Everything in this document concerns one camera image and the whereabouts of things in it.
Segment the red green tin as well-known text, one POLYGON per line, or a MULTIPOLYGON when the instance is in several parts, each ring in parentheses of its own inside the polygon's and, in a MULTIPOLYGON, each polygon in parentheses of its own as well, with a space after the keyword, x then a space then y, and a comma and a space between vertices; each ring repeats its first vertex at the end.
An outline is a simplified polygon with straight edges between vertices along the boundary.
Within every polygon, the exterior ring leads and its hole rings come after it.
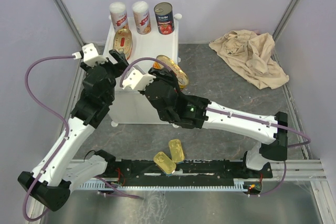
POLYGON ((126 60, 129 60, 132 54, 133 40, 131 30, 122 28, 115 33, 113 39, 113 49, 124 53, 126 60))

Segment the red yellow tin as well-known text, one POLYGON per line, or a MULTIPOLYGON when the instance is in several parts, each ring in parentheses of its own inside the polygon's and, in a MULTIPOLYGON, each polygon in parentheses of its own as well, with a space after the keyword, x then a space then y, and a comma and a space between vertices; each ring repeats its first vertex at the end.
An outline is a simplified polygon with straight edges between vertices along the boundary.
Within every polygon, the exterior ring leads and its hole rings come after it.
POLYGON ((165 55, 158 55, 156 57, 157 60, 160 62, 165 63, 168 67, 170 67, 174 74, 177 77, 179 87, 181 90, 183 90, 188 84, 189 84, 189 78, 187 74, 169 57, 165 55))

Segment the white plastic cube cabinet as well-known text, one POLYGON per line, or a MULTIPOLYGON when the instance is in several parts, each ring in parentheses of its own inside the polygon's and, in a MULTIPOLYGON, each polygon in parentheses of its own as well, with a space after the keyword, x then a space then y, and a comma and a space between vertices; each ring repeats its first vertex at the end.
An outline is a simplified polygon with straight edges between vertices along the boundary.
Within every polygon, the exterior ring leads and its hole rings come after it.
MULTIPOLYGON (((165 55, 175 63, 179 63, 179 20, 181 14, 174 15, 174 31, 169 35, 158 32, 156 19, 150 18, 152 29, 150 33, 141 35, 137 32, 133 17, 129 17, 129 29, 132 33, 132 52, 128 63, 141 58, 155 59, 158 55, 165 55)), ((153 66, 153 60, 142 60, 131 67, 123 81, 116 79, 115 100, 108 112, 113 127, 121 124, 167 124, 161 121, 157 110, 148 99, 140 93, 154 78, 148 74, 153 66)))

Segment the red white tall can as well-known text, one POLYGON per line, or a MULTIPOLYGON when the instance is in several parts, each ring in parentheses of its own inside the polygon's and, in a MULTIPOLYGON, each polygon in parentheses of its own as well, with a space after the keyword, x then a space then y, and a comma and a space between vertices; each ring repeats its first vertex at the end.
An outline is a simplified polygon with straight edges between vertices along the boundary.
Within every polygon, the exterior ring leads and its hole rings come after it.
POLYGON ((115 32, 118 32, 120 29, 129 28, 127 9, 123 2, 111 3, 109 6, 109 11, 115 32))

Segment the orange label white-lid can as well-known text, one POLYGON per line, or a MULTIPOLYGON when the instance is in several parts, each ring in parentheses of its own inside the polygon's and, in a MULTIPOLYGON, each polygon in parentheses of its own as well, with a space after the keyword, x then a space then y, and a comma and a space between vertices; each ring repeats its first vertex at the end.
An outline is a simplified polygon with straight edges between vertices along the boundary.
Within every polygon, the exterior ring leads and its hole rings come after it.
POLYGON ((151 20, 149 5, 145 1, 138 1, 132 5, 132 11, 136 30, 141 35, 146 35, 151 31, 151 20))

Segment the gold tin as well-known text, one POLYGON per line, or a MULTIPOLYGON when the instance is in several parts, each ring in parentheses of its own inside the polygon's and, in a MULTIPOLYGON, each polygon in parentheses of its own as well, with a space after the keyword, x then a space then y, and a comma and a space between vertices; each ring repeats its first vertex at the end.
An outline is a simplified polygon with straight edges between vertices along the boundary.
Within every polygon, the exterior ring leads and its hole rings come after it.
POLYGON ((158 152, 153 161, 168 176, 172 175, 176 170, 176 164, 164 152, 158 152))
POLYGON ((171 153, 171 159, 174 163, 179 164, 184 162, 185 156, 181 141, 179 139, 170 140, 169 149, 171 153))

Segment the dark blue food can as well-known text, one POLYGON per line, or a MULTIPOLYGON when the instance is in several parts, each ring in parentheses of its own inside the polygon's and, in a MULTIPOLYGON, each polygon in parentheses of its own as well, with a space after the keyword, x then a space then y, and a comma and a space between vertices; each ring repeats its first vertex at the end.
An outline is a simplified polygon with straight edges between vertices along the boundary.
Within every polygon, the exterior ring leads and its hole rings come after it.
POLYGON ((172 5, 168 2, 161 2, 154 7, 155 18, 159 33, 169 35, 174 31, 174 17, 172 5))

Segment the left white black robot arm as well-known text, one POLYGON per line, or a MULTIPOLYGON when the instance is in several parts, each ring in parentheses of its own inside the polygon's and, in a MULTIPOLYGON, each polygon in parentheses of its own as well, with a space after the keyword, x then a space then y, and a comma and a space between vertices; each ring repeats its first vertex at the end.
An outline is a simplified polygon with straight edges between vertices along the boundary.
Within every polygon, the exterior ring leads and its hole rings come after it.
POLYGON ((31 172, 21 172, 18 177, 26 196, 33 197, 48 210, 59 210, 70 194, 90 178, 98 175, 110 177, 116 171, 115 156, 104 150, 67 170, 79 147, 108 114, 114 101, 116 79, 129 65, 124 53, 112 49, 109 54, 116 63, 107 58, 93 66, 81 63, 86 73, 83 90, 70 118, 59 117, 64 123, 64 131, 43 160, 31 172))

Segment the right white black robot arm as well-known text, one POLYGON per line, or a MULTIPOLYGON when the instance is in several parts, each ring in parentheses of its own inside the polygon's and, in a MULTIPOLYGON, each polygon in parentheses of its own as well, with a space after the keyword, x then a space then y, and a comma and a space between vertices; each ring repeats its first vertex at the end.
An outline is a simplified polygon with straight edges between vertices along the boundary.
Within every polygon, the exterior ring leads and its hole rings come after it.
POLYGON ((151 68, 149 74, 150 83, 141 93, 161 121, 184 129, 228 131, 257 141, 241 164, 246 177, 254 177, 267 162, 287 160, 287 114, 262 116, 231 110, 209 99, 184 94, 173 71, 151 68))

